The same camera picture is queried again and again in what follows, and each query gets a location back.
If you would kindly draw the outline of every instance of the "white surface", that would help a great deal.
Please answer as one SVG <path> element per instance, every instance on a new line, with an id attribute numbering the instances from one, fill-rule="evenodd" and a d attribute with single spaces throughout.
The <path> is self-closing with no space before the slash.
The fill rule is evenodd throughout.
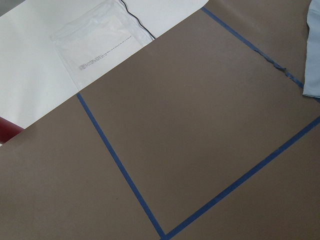
<path id="1" fill-rule="evenodd" d="M 26 128 L 77 93 L 50 35 L 102 0 L 26 0 L 0 17 L 0 116 Z M 126 0 L 156 37 L 207 0 Z"/>
<path id="2" fill-rule="evenodd" d="M 310 27 L 303 95 L 320 98 L 320 0 L 312 0 L 307 22 Z"/>

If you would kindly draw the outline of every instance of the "clear plastic bag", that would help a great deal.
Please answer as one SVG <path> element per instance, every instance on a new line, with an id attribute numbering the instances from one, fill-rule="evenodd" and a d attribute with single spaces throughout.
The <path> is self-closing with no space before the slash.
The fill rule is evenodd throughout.
<path id="1" fill-rule="evenodd" d="M 51 36 L 79 90 L 152 41 L 122 3 L 107 0 Z"/>

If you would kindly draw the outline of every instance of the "black cable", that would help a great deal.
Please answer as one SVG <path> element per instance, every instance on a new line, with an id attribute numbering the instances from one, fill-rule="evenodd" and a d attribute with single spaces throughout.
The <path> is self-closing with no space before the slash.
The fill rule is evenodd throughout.
<path id="1" fill-rule="evenodd" d="M 146 30 L 146 31 L 150 34 L 150 36 L 153 37 L 153 39 L 156 39 L 156 37 L 155 37 L 145 26 L 143 26 L 143 25 L 141 24 L 139 18 L 137 18 L 135 15 L 133 15 L 131 12 L 129 12 L 128 7 L 127 7 L 127 4 L 126 4 L 123 0 L 120 0 L 120 2 L 123 3 L 123 5 L 124 5 L 124 7 L 125 7 L 125 10 L 127 11 L 127 13 L 130 14 L 132 17 L 134 17 L 134 18 L 138 21 L 139 25 L 140 25 L 144 30 Z"/>

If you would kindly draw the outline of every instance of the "white paper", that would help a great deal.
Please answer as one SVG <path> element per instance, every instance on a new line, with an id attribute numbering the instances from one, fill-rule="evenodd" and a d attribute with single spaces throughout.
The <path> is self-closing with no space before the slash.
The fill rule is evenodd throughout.
<path id="1" fill-rule="evenodd" d="M 26 128 L 78 91 L 50 35 L 101 2 L 103 0 L 26 0 L 0 17 L 1 117 Z M 200 9 L 207 0 L 125 2 L 158 37 Z M 118 62 L 119 59 L 108 61 L 106 69 Z"/>

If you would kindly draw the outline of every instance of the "blue tape line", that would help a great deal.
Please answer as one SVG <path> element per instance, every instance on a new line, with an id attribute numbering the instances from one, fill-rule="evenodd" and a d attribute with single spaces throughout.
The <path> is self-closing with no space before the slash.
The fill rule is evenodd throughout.
<path id="1" fill-rule="evenodd" d="M 199 210 L 197 210 L 195 213 L 193 213 L 191 216 L 189 216 L 186 220 L 184 220 L 182 223 L 180 223 L 178 226 L 176 226 L 173 230 L 171 230 L 166 235 L 167 239 L 171 239 L 175 235 L 177 235 L 179 232 L 181 232 L 184 228 L 186 228 L 188 225 L 190 225 L 192 222 L 194 222 L 196 219 L 198 219 L 200 216 L 202 216 L 205 212 L 207 212 L 210 208 L 212 208 L 214 205 L 216 205 L 218 202 L 220 202 L 223 198 L 225 198 L 227 195 L 229 195 L 237 187 L 239 187 L 241 184 L 243 184 L 245 181 L 247 181 L 249 178 L 251 178 L 254 174 L 256 174 L 258 171 L 260 171 L 263 167 L 265 167 L 267 164 L 269 164 L 272 160 L 274 160 L 276 157 L 278 157 L 280 154 L 282 154 L 285 150 L 287 150 L 290 146 L 292 146 L 295 142 L 297 142 L 305 134 L 307 134 L 309 131 L 311 131 L 313 128 L 315 128 L 318 124 L 320 124 L 320 116 L 317 117 L 314 121 L 312 121 L 309 125 L 307 125 L 300 132 L 298 132 L 295 136 L 293 136 L 285 144 L 283 144 L 281 147 L 279 147 L 277 150 L 275 150 L 273 153 L 271 153 L 269 156 L 267 156 L 264 160 L 262 160 L 257 165 L 255 165 L 246 174 L 244 174 L 242 177 L 240 177 L 238 180 L 236 180 L 234 183 L 232 183 L 230 186 L 228 186 L 225 190 L 223 190 L 221 193 L 219 193 L 215 198 L 210 200 L 208 203 L 206 203 L 204 206 L 202 206 Z"/>
<path id="2" fill-rule="evenodd" d="M 82 104 L 86 114 L 88 115 L 88 117 L 90 118 L 92 124 L 94 125 L 96 131 L 98 132 L 98 134 L 100 135 L 100 138 L 102 139 L 102 141 L 104 142 L 104 145 L 106 146 L 106 148 L 109 150 L 113 160 L 115 161 L 116 165 L 118 166 L 118 168 L 120 169 L 122 175 L 124 176 L 126 182 L 128 183 L 128 185 L 130 186 L 131 190 L 133 191 L 135 197 L 137 198 L 137 200 L 139 201 L 140 205 L 142 206 L 143 210 L 145 211 L 146 215 L 148 216 L 148 218 L 150 219 L 152 225 L 154 226 L 156 232 L 159 234 L 159 236 L 163 239 L 166 239 L 166 235 L 163 231 L 163 229 L 161 228 L 161 226 L 159 225 L 157 219 L 155 218 L 155 216 L 153 215 L 153 213 L 151 212 L 150 208 L 148 207 L 146 201 L 144 200 L 144 198 L 142 197 L 142 195 L 140 194 L 138 188 L 136 187 L 135 183 L 133 182 L 133 180 L 131 179 L 131 177 L 129 176 L 129 173 L 127 172 L 127 170 L 125 169 L 124 165 L 122 164 L 122 162 L 120 161 L 119 157 L 117 156 L 115 150 L 113 149 L 113 147 L 111 146 L 110 142 L 108 141 L 106 135 L 104 134 L 104 132 L 102 131 L 101 127 L 99 126 L 98 122 L 96 121 L 95 117 L 93 116 L 92 112 L 90 111 L 88 105 L 86 104 L 85 100 L 83 99 L 83 97 L 80 95 L 80 93 L 77 93 L 76 96 L 78 97 L 80 103 Z"/>
<path id="3" fill-rule="evenodd" d="M 229 25 L 227 25 L 224 21 L 222 21 L 220 18 L 218 18 L 216 15 L 214 15 L 211 11 L 209 11 L 207 8 L 202 7 L 201 10 L 205 12 L 210 18 L 215 20 L 218 24 L 220 24 L 222 27 L 224 27 L 228 32 L 230 32 L 233 36 L 235 36 L 237 39 L 239 39 L 241 42 L 243 42 L 245 45 L 247 45 L 249 48 L 251 48 L 253 51 L 260 54 L 262 57 L 265 58 L 269 63 L 273 64 L 273 66 L 283 72 L 289 79 L 291 79 L 295 84 L 297 84 L 300 88 L 304 88 L 304 84 L 300 82 L 296 77 L 294 77 L 290 72 L 287 71 L 285 67 L 280 66 L 278 63 L 276 63 L 274 60 L 271 59 L 267 54 L 265 54 L 263 51 L 261 51 L 259 48 L 257 48 L 255 45 L 253 45 L 251 42 L 249 42 L 247 39 L 245 39 L 243 36 L 241 36 L 239 33 L 237 33 L 235 30 L 233 30 Z M 314 99 L 320 103 L 320 99 L 314 97 Z"/>

